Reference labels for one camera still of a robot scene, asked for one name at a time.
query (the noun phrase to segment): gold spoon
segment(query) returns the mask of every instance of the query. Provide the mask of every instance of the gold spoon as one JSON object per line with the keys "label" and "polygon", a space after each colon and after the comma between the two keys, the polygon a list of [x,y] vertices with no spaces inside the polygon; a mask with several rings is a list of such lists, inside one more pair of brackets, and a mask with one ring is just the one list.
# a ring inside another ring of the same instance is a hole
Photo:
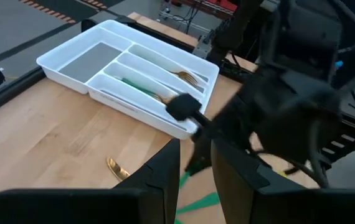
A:
{"label": "gold spoon", "polygon": [[119,181],[123,181],[130,176],[130,174],[126,170],[121,168],[120,165],[118,165],[112,158],[108,157],[106,161],[108,168],[110,168],[110,170],[113,172],[113,174]]}
{"label": "gold spoon", "polygon": [[162,96],[154,94],[153,98],[155,98],[156,100],[162,102],[163,104],[168,104],[174,98],[174,96],[165,98],[165,97],[162,97]]}

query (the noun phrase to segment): gray floor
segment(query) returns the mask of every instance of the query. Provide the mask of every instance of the gray floor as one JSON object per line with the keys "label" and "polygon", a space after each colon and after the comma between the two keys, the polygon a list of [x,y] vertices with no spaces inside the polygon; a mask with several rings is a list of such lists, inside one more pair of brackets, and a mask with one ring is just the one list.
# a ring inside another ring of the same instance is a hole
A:
{"label": "gray floor", "polygon": [[[159,17],[158,12],[161,2],[162,0],[125,0],[111,7],[110,10],[125,15],[137,12],[149,18],[157,19]],[[188,7],[172,7],[171,13],[185,16],[188,10]],[[113,16],[105,12],[101,12],[93,18],[98,21],[114,19]],[[161,22],[173,28],[177,28],[179,25],[178,22],[170,19],[166,21],[162,20]],[[207,29],[214,28],[219,22],[218,18],[202,12],[199,12],[193,20],[193,23]],[[19,3],[17,0],[0,0],[0,53],[62,24],[62,21],[43,12],[36,11],[29,6]],[[3,68],[5,75],[8,76],[19,76],[26,73],[37,66],[36,58],[38,56],[79,33],[80,25],[77,24],[0,62],[0,68]],[[198,37],[203,32],[191,29],[189,34]],[[355,110],[348,106],[348,103],[351,101],[353,99],[348,98],[343,103],[343,108],[351,114],[355,114]],[[328,177],[333,187],[355,188],[355,152],[334,163],[333,168],[328,171]]]}

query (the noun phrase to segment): striped floor marking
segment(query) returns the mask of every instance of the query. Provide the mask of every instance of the striped floor marking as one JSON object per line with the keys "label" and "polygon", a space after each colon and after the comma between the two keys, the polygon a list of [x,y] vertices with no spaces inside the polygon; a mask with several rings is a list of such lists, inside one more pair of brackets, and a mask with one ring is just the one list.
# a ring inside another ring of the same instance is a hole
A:
{"label": "striped floor marking", "polygon": [[45,13],[51,15],[51,16],[54,16],[54,17],[56,17],[58,19],[61,19],[61,20],[65,21],[65,22],[76,23],[75,20],[69,18],[68,16],[63,15],[63,14],[61,14],[59,12],[55,12],[53,10],[50,10],[50,9],[44,7],[44,6],[41,6],[41,5],[37,4],[37,3],[34,3],[33,1],[30,1],[30,0],[19,0],[19,1],[24,3],[24,4],[27,4],[27,5],[31,6],[31,7],[33,7],[34,9],[40,10],[40,11],[45,12]]}
{"label": "striped floor marking", "polygon": [[101,8],[101,9],[106,9],[107,6],[105,6],[103,3],[98,2],[98,1],[94,1],[94,0],[82,0],[83,2],[89,3],[97,8]]}

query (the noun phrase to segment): white cutlery tray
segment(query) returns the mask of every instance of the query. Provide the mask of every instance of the white cutlery tray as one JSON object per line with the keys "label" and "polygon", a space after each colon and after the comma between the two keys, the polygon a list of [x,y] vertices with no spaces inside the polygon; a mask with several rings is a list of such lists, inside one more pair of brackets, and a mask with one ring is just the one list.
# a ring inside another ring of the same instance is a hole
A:
{"label": "white cutlery tray", "polygon": [[[105,21],[37,59],[47,78],[179,139],[197,126],[178,122],[149,95],[189,93],[204,113],[218,66],[116,21]],[[171,72],[193,76],[193,86]]]}

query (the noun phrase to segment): gold fork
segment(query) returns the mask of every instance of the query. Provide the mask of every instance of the gold fork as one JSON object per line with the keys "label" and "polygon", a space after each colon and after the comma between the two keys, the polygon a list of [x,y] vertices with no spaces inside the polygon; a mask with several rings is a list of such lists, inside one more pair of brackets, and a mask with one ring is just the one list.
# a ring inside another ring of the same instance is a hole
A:
{"label": "gold fork", "polygon": [[184,81],[188,82],[191,85],[198,85],[198,81],[196,78],[194,78],[190,73],[185,72],[185,71],[180,71],[180,72],[171,72],[172,74],[177,75],[180,79],[183,79]]}

